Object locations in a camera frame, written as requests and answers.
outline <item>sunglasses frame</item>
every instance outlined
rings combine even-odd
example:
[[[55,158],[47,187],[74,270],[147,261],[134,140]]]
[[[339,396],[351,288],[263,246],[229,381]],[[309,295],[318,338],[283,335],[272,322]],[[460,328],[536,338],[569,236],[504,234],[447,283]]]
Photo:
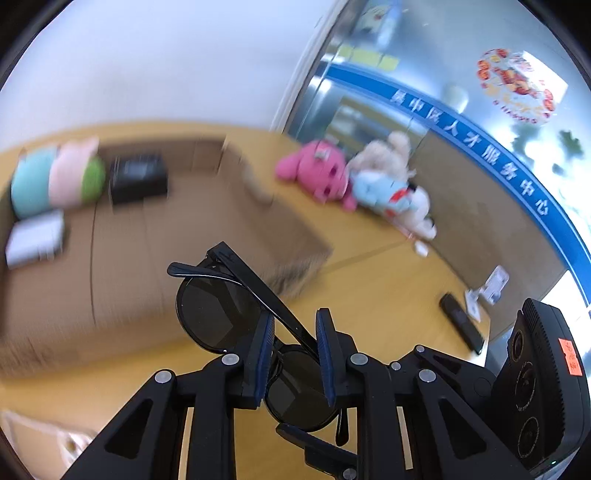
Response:
[[[216,271],[216,268],[224,267],[229,273],[223,271]],[[168,266],[167,273],[172,277],[183,278],[176,297],[176,311],[179,322],[183,329],[189,336],[203,349],[213,353],[227,353],[225,349],[215,349],[210,345],[202,342],[194,333],[187,327],[182,308],[181,299],[185,288],[192,278],[215,278],[218,280],[228,281],[248,290],[253,297],[258,300],[262,309],[267,309],[271,314],[281,322],[281,324],[294,336],[299,342],[299,345],[286,345],[275,337],[273,342],[273,357],[271,359],[271,368],[269,369],[269,378],[267,379],[267,388],[265,390],[265,405],[269,413],[278,422],[282,423],[283,419],[273,409],[268,401],[269,386],[272,381],[275,381],[282,371],[282,366],[276,375],[272,375],[277,369],[277,362],[281,362],[278,358],[277,352],[300,351],[306,353],[316,361],[320,368],[320,359],[318,356],[318,343],[316,339],[306,330],[300,321],[293,315],[293,313],[285,306],[285,304],[273,293],[273,291],[246,265],[242,259],[232,250],[225,242],[217,244],[215,247],[207,251],[207,255],[198,266],[182,264],[173,262]],[[347,427],[346,410],[335,409],[330,417],[313,429],[307,429],[308,432],[315,432],[329,425],[337,416],[339,416],[339,425],[337,427],[337,444],[344,444],[349,437]]]

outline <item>white wall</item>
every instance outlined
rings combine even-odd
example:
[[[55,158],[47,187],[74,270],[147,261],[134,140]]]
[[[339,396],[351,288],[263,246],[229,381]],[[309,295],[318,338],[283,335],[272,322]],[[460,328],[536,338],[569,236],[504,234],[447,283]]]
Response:
[[[343,4],[74,0],[0,90],[0,150],[133,119],[271,128]]]

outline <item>blue plush pillow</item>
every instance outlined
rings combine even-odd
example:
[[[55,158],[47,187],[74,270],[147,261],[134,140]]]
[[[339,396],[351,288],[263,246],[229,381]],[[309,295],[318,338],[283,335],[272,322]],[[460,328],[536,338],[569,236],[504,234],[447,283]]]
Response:
[[[11,199],[20,219],[50,210],[49,172],[57,147],[41,148],[21,159],[12,177]]]

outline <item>white plush toy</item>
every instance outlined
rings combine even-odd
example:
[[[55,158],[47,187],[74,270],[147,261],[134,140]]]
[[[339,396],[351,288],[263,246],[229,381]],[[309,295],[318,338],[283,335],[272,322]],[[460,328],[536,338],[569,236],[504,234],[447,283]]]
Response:
[[[405,133],[392,132],[388,143],[373,140],[348,164],[353,196],[380,213],[406,233],[432,240],[437,229],[430,218],[429,195],[409,182],[410,140]]]
[[[408,182],[415,171],[408,171],[410,139],[403,132],[392,132],[388,142],[373,140],[348,163],[349,171],[375,170],[394,180]]]

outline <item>dark lens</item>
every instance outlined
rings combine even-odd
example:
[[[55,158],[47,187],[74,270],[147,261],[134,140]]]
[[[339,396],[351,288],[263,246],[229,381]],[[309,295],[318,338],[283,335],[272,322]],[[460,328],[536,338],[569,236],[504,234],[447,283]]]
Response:
[[[531,362],[526,362],[521,367],[517,382],[515,383],[515,405],[517,410],[525,410],[531,399],[534,398],[535,391],[535,370]]]
[[[177,310],[191,338],[217,353],[231,350],[254,331],[261,315],[261,305],[247,289],[217,278],[183,282]]]
[[[519,439],[517,440],[517,452],[521,458],[531,455],[539,436],[540,425],[538,424],[538,420],[535,417],[531,417],[524,423],[519,433]]]
[[[517,360],[519,360],[522,351],[523,351],[523,333],[521,333],[521,331],[519,331],[515,334],[515,338],[513,339],[513,348],[511,350],[512,357],[515,362]]]
[[[276,420],[305,432],[328,425],[336,410],[324,396],[320,365],[303,351],[288,351],[281,357],[280,375],[269,385],[265,403]]]

